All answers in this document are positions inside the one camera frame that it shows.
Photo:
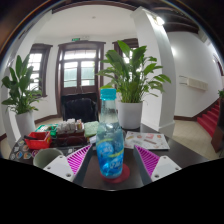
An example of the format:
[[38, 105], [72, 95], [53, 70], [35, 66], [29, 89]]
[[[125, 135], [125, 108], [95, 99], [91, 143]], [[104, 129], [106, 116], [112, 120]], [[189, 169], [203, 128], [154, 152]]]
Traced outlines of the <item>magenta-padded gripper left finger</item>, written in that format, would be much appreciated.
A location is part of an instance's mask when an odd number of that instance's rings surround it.
[[92, 157], [93, 146], [87, 145], [68, 156], [58, 156], [45, 168], [56, 176], [73, 183], [82, 183]]

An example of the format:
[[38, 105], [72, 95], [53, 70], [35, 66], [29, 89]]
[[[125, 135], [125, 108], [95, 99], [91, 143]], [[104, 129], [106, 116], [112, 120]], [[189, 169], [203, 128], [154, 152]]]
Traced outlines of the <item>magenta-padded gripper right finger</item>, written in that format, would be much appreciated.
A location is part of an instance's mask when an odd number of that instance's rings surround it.
[[143, 183], [157, 181], [181, 170], [181, 167], [168, 156], [158, 156], [138, 145], [134, 146], [133, 155]]

